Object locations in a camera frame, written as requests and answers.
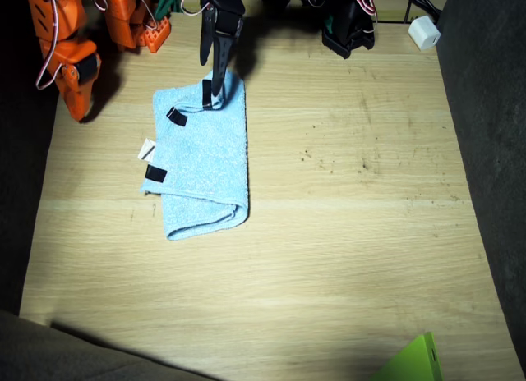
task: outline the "black cable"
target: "black cable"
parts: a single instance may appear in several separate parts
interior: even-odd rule
[[[408,1],[408,8],[405,9],[404,24],[408,23],[409,12],[411,11],[411,1]]]
[[[438,21],[441,16],[442,10],[439,10],[431,3],[430,0],[409,0],[413,5],[420,7],[426,13],[428,13],[435,22]]]

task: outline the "green plastic piece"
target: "green plastic piece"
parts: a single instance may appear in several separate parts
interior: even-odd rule
[[[181,12],[181,0],[159,0],[159,5],[155,9],[154,18],[161,21],[169,13]]]
[[[433,333],[418,336],[393,356],[371,381],[443,381]]]
[[[333,16],[331,15],[328,15],[327,18],[325,18],[325,27],[327,29],[327,31],[329,31],[329,34],[332,34],[332,21],[333,21]]]

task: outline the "white power adapter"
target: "white power adapter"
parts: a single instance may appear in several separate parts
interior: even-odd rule
[[[440,31],[428,16],[418,17],[409,26],[409,36],[421,50],[431,48],[438,42]]]

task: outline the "orange robot part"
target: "orange robot part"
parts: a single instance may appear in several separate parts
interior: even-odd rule
[[[156,30],[144,25],[148,16],[146,5],[150,0],[106,0],[108,10],[104,13],[109,35],[119,49],[148,46],[152,53],[156,53],[170,35],[170,23],[165,17],[157,24]],[[149,20],[150,27],[155,25]]]
[[[53,41],[53,4],[51,0],[29,0],[40,49],[47,57]],[[72,117],[80,121],[90,108],[91,88],[99,76],[100,57],[95,43],[80,41],[76,32],[86,22],[81,0],[55,0],[58,37],[48,72],[60,67],[55,82]]]

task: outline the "light blue towel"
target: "light blue towel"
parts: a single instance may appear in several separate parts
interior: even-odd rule
[[[169,240],[235,227],[248,215],[245,87],[230,71],[213,110],[203,108],[203,82],[154,94],[155,154],[150,166],[162,182],[145,179],[141,191],[161,194]],[[185,126],[168,119],[172,108]]]

